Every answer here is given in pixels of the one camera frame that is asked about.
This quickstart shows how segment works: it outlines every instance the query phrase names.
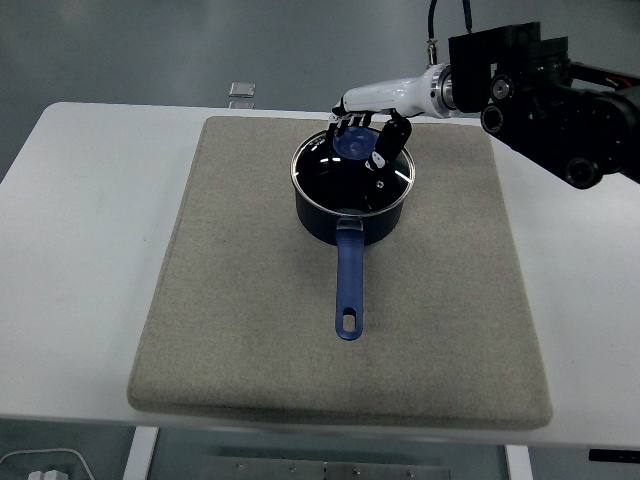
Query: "black cable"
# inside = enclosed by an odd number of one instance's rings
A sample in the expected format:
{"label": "black cable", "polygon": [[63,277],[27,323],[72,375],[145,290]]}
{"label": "black cable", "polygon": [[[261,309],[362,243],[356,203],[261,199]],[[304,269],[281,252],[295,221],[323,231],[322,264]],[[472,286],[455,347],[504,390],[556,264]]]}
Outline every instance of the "black cable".
{"label": "black cable", "polygon": [[471,21],[471,0],[462,0],[462,8],[464,9],[464,25],[467,27],[467,32],[471,33],[471,27],[473,26]]}
{"label": "black cable", "polygon": [[436,11],[436,3],[438,0],[431,0],[431,5],[429,5],[429,21],[427,24],[427,28],[429,30],[429,39],[436,38],[433,33],[433,14]]}

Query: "handle hole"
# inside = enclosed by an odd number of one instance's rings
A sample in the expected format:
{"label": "handle hole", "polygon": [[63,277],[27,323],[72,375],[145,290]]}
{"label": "handle hole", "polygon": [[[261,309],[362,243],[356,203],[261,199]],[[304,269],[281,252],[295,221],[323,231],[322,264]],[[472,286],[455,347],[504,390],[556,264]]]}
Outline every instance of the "handle hole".
{"label": "handle hole", "polygon": [[352,307],[347,307],[342,312],[342,329],[345,332],[356,331],[356,310]]}

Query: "cable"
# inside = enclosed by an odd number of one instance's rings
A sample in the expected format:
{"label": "cable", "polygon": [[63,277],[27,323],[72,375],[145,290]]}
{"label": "cable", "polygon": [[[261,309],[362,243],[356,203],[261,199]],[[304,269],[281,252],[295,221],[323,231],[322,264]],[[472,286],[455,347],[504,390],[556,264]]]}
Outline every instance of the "cable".
{"label": "cable", "polygon": [[438,0],[431,0],[431,5],[429,5],[429,19],[427,23],[427,29],[429,30],[429,40],[436,38],[433,33],[433,14],[436,11],[436,3]]}
{"label": "cable", "polygon": [[89,475],[89,480],[96,480],[93,474],[91,473],[91,470],[89,469],[89,465],[87,465],[87,461],[84,459],[84,457],[80,454],[80,452],[73,450],[71,448],[47,448],[43,450],[16,450],[15,452],[7,453],[4,457],[0,458],[0,464],[4,462],[7,458],[13,455],[25,455],[25,454],[31,454],[31,453],[56,453],[56,452],[73,453],[74,455],[76,455],[82,462],[84,469],[87,471],[87,475]]}
{"label": "cable", "polygon": [[467,28],[467,32],[471,33],[471,27],[473,26],[471,19],[471,0],[462,0],[462,8],[464,10],[464,26]]}

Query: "beige mat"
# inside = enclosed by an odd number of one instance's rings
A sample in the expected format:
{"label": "beige mat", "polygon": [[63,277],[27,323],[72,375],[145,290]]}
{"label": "beige mat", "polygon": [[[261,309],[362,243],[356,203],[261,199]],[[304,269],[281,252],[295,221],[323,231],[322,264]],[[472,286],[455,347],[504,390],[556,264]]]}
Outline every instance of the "beige mat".
{"label": "beige mat", "polygon": [[529,429],[551,406],[491,146],[414,125],[416,183],[365,251],[365,329],[334,331],[337,252],[289,164],[323,121],[211,118],[129,384],[134,408],[284,423]]}

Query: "power adapter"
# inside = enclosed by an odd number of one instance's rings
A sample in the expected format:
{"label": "power adapter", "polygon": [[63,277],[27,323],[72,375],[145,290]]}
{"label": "power adapter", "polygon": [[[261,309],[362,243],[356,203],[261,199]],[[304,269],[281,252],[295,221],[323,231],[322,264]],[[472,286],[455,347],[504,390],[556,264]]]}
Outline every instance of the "power adapter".
{"label": "power adapter", "polygon": [[49,470],[46,473],[41,471],[31,472],[27,480],[69,480],[69,475],[57,470]]}

